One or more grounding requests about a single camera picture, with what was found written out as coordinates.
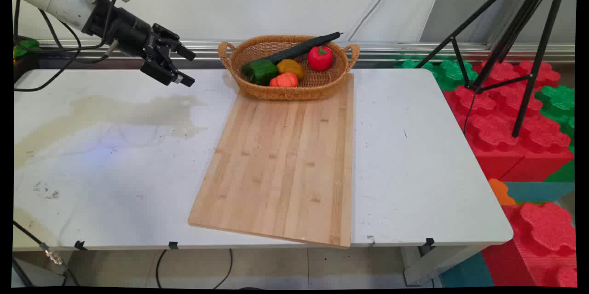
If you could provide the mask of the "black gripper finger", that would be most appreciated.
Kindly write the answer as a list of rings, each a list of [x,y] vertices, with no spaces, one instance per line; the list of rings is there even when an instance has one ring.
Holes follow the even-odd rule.
[[[191,87],[195,80],[179,71],[168,57],[147,56],[139,70],[164,85],[183,84]]]
[[[177,53],[181,57],[193,61],[196,54],[185,47],[180,41],[179,36],[171,30],[154,23],[152,26],[152,32],[155,35],[156,44],[158,46],[167,46],[171,52]]]

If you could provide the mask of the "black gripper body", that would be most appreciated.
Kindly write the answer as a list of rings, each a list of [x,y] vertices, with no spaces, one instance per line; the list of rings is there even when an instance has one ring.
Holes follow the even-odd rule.
[[[157,23],[149,25],[122,7],[112,6],[110,0],[100,0],[84,25],[83,32],[106,38],[105,44],[108,45],[118,40],[118,49],[126,55],[146,58],[144,49],[147,49],[146,44],[150,41],[153,28],[157,32],[161,31]]]

